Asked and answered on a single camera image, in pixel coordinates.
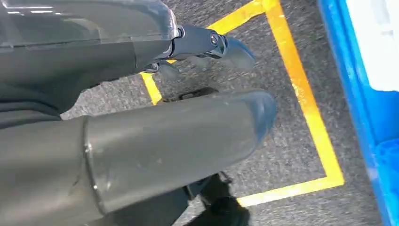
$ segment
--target bolt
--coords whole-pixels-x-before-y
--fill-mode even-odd
[[[215,34],[211,34],[211,43],[213,46],[217,46],[219,44],[219,40]]]

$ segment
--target yellow tape line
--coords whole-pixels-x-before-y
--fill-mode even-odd
[[[266,13],[327,177],[238,198],[242,206],[258,205],[260,203],[320,191],[344,184],[341,168],[339,167],[326,127],[317,108],[313,92],[304,72],[279,0],[253,0],[210,25],[208,28],[220,34],[226,34],[261,13]],[[141,73],[141,75],[152,103],[155,105],[162,96],[151,74]]]
[[[265,202],[285,199],[300,194],[316,192],[323,189],[332,188],[335,186],[337,186],[337,184],[334,181],[330,180],[329,178],[320,178],[296,185],[277,188],[263,193],[244,196],[238,198],[237,201],[243,207],[254,206]]]
[[[258,205],[344,184],[341,168],[317,108],[280,2],[279,0],[263,0],[263,6],[327,177],[238,198],[242,206]]]
[[[294,40],[289,30],[283,10],[278,0],[272,8],[266,10],[266,16],[279,47],[281,57],[294,87],[303,115],[308,123],[316,149],[318,150],[321,164],[329,179],[343,184],[344,179],[335,156],[333,146],[326,127],[324,126],[319,109],[316,105],[312,89],[306,78],[301,59],[295,47]]]

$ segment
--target gray cylindrical tube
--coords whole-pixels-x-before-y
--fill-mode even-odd
[[[275,114],[273,98],[255,90],[90,118],[86,152],[103,211],[171,191],[248,157]]]
[[[0,129],[0,225],[101,218],[84,159],[84,118]]]

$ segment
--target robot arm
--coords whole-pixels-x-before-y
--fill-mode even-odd
[[[1,225],[101,218],[246,158],[272,125],[275,103],[262,90],[62,121],[102,81],[169,59],[253,57],[212,30],[179,28],[158,1],[2,3]]]

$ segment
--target blue bin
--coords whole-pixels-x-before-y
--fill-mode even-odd
[[[347,2],[319,8],[384,225],[399,226],[399,92],[370,86]]]

